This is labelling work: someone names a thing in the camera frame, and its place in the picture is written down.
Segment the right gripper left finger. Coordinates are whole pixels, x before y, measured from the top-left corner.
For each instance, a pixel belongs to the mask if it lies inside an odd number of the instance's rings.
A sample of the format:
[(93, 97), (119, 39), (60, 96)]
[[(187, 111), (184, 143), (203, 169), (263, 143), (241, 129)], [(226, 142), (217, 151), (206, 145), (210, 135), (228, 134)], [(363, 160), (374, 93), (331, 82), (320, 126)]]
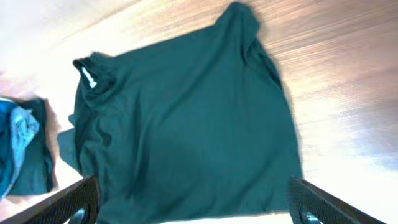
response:
[(95, 224), (101, 191), (95, 176), (85, 177), (34, 206), (3, 220), (2, 224)]

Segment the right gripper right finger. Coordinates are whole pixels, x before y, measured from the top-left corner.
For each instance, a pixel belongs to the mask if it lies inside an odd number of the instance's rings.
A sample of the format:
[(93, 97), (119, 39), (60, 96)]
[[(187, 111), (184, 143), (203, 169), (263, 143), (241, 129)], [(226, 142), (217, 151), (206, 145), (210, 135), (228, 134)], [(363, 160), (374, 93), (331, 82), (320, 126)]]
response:
[(289, 179), (288, 204), (294, 224), (383, 224), (301, 178)]

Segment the black t-shirt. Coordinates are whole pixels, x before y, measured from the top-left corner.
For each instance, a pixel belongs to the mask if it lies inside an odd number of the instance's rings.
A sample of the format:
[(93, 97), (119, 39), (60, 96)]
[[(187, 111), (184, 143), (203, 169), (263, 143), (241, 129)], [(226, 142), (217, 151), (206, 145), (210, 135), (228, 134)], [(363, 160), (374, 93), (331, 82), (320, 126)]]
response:
[(234, 2), (204, 29), (74, 60), (73, 127), (58, 142), (67, 164), (98, 179), (99, 223), (287, 211), (298, 143), (258, 30)]

